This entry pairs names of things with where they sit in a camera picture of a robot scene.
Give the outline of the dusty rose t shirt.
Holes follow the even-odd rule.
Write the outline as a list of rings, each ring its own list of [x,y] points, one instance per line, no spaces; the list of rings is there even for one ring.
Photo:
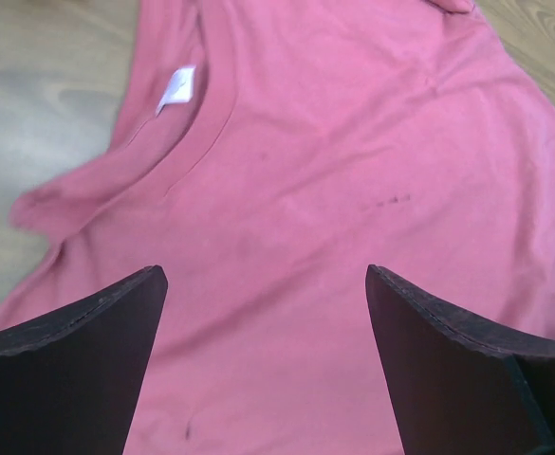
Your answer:
[[[472,1],[143,1],[108,150],[10,218],[0,330],[164,269],[129,454],[399,454],[369,264],[555,338],[555,107]]]

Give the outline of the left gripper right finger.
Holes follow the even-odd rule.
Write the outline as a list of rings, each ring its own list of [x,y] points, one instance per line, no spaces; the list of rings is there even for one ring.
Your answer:
[[[366,298],[407,454],[555,454],[555,340],[370,266]]]

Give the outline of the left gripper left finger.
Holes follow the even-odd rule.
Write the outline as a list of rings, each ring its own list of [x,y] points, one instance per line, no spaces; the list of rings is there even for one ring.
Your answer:
[[[0,331],[0,454],[121,454],[167,289],[148,266]]]

